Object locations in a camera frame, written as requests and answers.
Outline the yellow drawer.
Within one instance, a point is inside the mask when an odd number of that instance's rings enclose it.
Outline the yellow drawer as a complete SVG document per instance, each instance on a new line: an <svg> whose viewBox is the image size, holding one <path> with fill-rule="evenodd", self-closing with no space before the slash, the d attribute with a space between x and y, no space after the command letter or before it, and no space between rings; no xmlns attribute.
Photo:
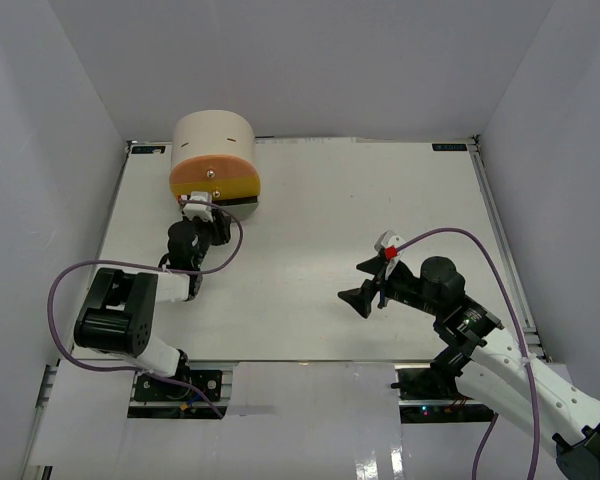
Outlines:
<svg viewBox="0 0 600 480"><path fill-rule="evenodd" d="M242 197L259 196L261 183L257 177L240 177L230 179L207 179L188 183L171 183L170 189L176 198L192 191L209 192L213 200L227 200ZM219 190L221 196L214 198L212 192Z"/></svg>

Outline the orange top drawer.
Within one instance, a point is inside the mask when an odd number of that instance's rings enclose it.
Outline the orange top drawer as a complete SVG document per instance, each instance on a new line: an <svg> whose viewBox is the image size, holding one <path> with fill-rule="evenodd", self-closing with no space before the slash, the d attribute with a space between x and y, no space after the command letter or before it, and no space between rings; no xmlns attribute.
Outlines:
<svg viewBox="0 0 600 480"><path fill-rule="evenodd" d="M215 171L214 178L207 177L206 173L209 169ZM170 182L188 183L207 179L255 176L257 176L255 167L243 158L232 155L202 155L185 159L174 166L170 173Z"/></svg>

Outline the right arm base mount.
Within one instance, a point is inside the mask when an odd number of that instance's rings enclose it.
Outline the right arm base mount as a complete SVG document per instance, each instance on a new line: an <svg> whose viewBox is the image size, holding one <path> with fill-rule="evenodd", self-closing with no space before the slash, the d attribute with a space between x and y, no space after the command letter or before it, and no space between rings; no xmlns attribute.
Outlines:
<svg viewBox="0 0 600 480"><path fill-rule="evenodd" d="M489 423L494 412L460 394L451 377L428 366L399 366L391 388L398 392L403 425Z"/></svg>

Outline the grey bottom drawer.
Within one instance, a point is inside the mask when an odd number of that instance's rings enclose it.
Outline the grey bottom drawer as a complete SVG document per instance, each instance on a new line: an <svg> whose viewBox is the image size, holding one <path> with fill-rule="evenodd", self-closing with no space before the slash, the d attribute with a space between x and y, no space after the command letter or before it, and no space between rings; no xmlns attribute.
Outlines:
<svg viewBox="0 0 600 480"><path fill-rule="evenodd" d="M219 200L217 204L243 223L251 217L259 206L257 196Z"/></svg>

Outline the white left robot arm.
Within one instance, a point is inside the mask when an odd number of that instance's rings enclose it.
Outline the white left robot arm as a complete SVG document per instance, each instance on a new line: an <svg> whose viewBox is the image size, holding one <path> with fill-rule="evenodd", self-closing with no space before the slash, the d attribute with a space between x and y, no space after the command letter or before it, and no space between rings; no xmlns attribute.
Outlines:
<svg viewBox="0 0 600 480"><path fill-rule="evenodd" d="M208 250L228 244L238 224L220 209L188 205L169 227L167 252L155 270L98 269L74 326L75 344L158 375L157 387L168 398L185 396L192 378L183 368L186 355L153 333L155 305L194 299Z"/></svg>

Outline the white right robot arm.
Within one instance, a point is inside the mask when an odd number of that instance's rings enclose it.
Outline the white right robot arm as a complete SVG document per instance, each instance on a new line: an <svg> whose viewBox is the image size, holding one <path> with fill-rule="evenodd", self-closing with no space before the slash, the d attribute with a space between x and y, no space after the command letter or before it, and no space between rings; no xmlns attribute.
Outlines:
<svg viewBox="0 0 600 480"><path fill-rule="evenodd" d="M369 279L338 296L362 317L391 301L433 316L446 345L431 363L439 396L487 406L530 435L534 454L551 454L566 478L600 479L600 401L525 355L500 319L466 294L450 259L430 257L419 274L384 255L357 268Z"/></svg>

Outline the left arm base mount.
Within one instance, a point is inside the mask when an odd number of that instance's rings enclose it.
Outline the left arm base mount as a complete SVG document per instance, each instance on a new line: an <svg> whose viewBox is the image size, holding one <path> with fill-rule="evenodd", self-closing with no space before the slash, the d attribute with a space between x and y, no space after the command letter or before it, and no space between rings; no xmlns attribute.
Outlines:
<svg viewBox="0 0 600 480"><path fill-rule="evenodd" d="M127 416L153 420L220 420L227 411L224 372L188 369L174 385L143 374L135 380Z"/></svg>

